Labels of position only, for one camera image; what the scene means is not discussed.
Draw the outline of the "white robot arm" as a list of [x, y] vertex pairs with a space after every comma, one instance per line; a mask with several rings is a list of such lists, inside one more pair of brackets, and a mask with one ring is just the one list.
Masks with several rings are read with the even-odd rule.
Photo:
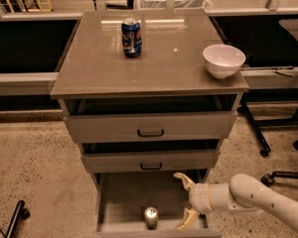
[[234, 175], [229, 183], [195, 183], [182, 173], [174, 173], [189, 194], [191, 208], [184, 209], [178, 230], [191, 227], [202, 214], [217, 209], [227, 212], [261, 213], [265, 211], [298, 233], [298, 201], [273, 191], [258, 179]]

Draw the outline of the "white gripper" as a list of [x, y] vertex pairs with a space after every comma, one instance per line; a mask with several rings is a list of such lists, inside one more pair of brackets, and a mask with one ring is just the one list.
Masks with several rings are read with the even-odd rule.
[[177, 224], [176, 229], [183, 231], [191, 227], [199, 218], [199, 213], [209, 213], [212, 211], [210, 201], [210, 186], [207, 183], [195, 184], [183, 173], [174, 173], [176, 179], [180, 179], [183, 187], [189, 192], [189, 203], [192, 208], [184, 209], [182, 220]]

